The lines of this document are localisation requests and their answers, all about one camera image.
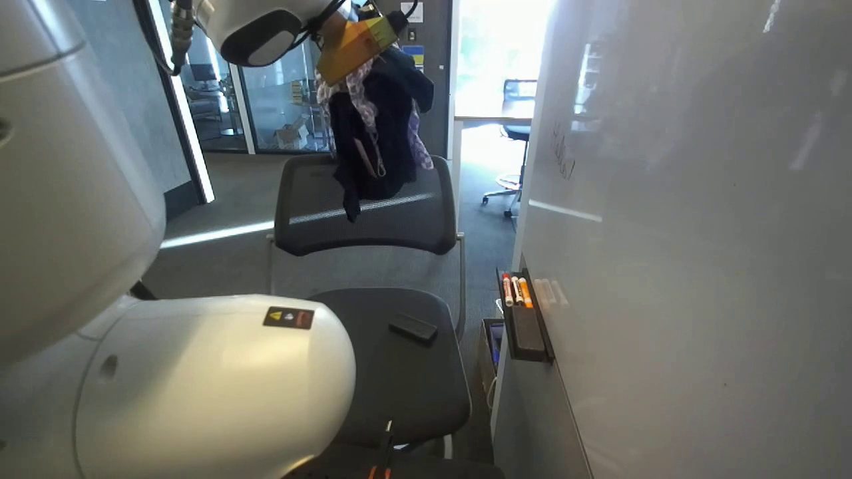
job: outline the white panel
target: white panel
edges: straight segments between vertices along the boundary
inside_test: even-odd
[[[0,476],[76,476],[76,390],[95,346],[70,334],[0,367]]]
[[[308,307],[312,326],[265,326],[269,305]],[[284,476],[349,411],[355,351],[321,303],[223,295],[122,299],[116,313],[80,390],[91,479]]]
[[[852,476],[852,3],[554,19],[518,257],[594,476]]]
[[[162,196],[88,51],[0,76],[0,365],[47,346],[142,279]]]

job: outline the white wall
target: white wall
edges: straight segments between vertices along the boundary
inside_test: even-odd
[[[517,254],[557,365],[508,365],[498,463],[589,472],[508,446],[558,427],[596,479],[852,476],[852,3],[558,0],[554,19]],[[589,39],[601,125],[581,145]]]

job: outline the glass wall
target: glass wall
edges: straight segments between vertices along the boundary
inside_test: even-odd
[[[329,122],[316,104],[320,51],[297,44],[260,69],[241,69],[259,150],[327,150]]]
[[[526,0],[514,7],[492,0],[460,0],[458,112],[501,109],[506,79],[538,79],[550,3]]]
[[[204,150],[244,150],[244,132],[228,63],[201,29],[194,27],[180,69],[194,130]]]

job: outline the chair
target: chair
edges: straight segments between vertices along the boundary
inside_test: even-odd
[[[504,79],[504,115],[529,115],[533,117],[533,107],[536,107],[536,79]],[[510,141],[529,141],[529,122],[504,122],[504,132]],[[521,184],[525,184],[525,166],[518,169],[517,177],[498,177],[501,188],[498,190],[488,190],[482,193],[482,204],[488,204],[488,198],[492,196],[506,196],[506,208],[504,214],[510,218],[514,214],[514,204],[521,196]]]
[[[332,157],[291,157],[283,164],[273,213],[276,246],[308,254],[332,246],[391,245],[444,254],[458,245],[448,160],[433,160],[433,169],[417,169],[417,181],[405,184],[395,198],[361,202],[355,224],[345,221],[343,188],[332,173]],[[355,402],[337,443],[376,446],[389,419],[395,443],[440,439],[466,423],[468,383],[444,299],[407,287],[343,287],[312,299],[327,303],[340,317],[357,357]],[[433,325],[433,341],[422,346],[391,333],[389,325],[400,317]]]
[[[504,479],[492,463],[444,459],[429,454],[397,454],[365,446],[327,446],[320,456],[288,472],[284,479]]]

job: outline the black cable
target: black cable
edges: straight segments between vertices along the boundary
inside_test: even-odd
[[[417,11],[417,5],[420,5],[420,0],[414,0],[414,3],[407,7],[405,19],[409,19],[409,15]]]
[[[316,15],[308,19],[308,23],[301,29],[301,33],[292,39],[288,51],[295,51],[307,37],[316,37],[320,27],[343,5],[343,0],[327,3],[327,7]]]

